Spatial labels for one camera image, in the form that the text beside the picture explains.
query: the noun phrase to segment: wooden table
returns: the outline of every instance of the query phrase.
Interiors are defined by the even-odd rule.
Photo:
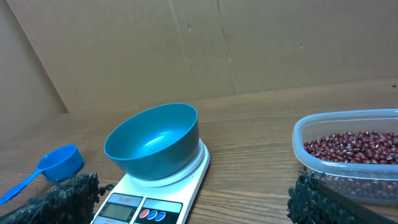
[[[190,223],[291,223],[287,190],[302,168],[292,149],[292,130],[302,117],[326,111],[398,107],[396,80],[349,82],[245,95],[191,100],[211,163]],[[26,178],[37,161],[64,144],[78,146],[85,166],[101,183],[124,173],[103,152],[108,134],[152,105],[119,111],[61,114],[0,146],[0,195]],[[0,215],[51,188],[38,176],[21,194],[0,206]],[[398,222],[398,209],[369,206]]]

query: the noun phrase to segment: scoop handle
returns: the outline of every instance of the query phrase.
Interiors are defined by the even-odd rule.
[[[37,169],[33,174],[28,176],[22,183],[18,184],[11,190],[9,190],[3,197],[0,198],[0,205],[8,202],[11,200],[13,197],[17,196],[19,192],[22,191],[37,175],[39,175],[43,170]]]

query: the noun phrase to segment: plastic container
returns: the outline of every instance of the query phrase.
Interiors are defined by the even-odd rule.
[[[398,165],[328,162],[305,151],[306,141],[351,131],[398,132],[398,109],[313,114],[296,123],[293,148],[315,177],[359,202],[398,204]]]

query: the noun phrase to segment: cardboard wall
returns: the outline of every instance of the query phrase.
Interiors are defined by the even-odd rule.
[[[9,4],[70,111],[398,76],[396,0]]]
[[[0,142],[65,112],[5,0],[0,0]]]

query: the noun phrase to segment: red bean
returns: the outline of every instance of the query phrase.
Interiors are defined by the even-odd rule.
[[[388,185],[387,186],[387,190],[390,191],[390,192],[393,192],[394,191],[394,187],[392,185]]]
[[[359,158],[359,157],[355,157],[355,158],[354,158],[354,161],[355,161],[355,162],[359,162],[359,163],[360,163],[360,162],[362,162],[362,159],[361,159],[361,158]]]
[[[382,181],[381,182],[381,186],[382,187],[387,187],[388,186],[388,182],[387,181]]]
[[[304,142],[304,149],[319,159],[364,164],[398,164],[397,146],[398,133],[377,131],[334,133]]]

